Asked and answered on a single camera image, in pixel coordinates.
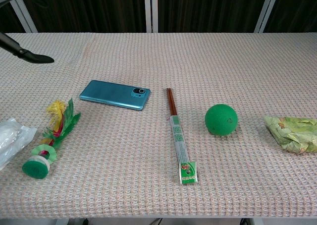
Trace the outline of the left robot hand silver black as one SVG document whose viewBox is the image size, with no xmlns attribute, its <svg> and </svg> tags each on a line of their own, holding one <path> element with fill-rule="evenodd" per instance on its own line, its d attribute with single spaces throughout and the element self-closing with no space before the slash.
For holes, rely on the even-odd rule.
<svg viewBox="0 0 317 225">
<path fill-rule="evenodd" d="M 2 7 L 10 1 L 11 0 L 0 0 L 0 6 Z M 42 64 L 54 62 L 54 59 L 49 56 L 34 54 L 31 51 L 22 48 L 17 41 L 2 32 L 0 33 L 0 47 L 12 53 L 14 56 L 30 63 Z"/>
</svg>

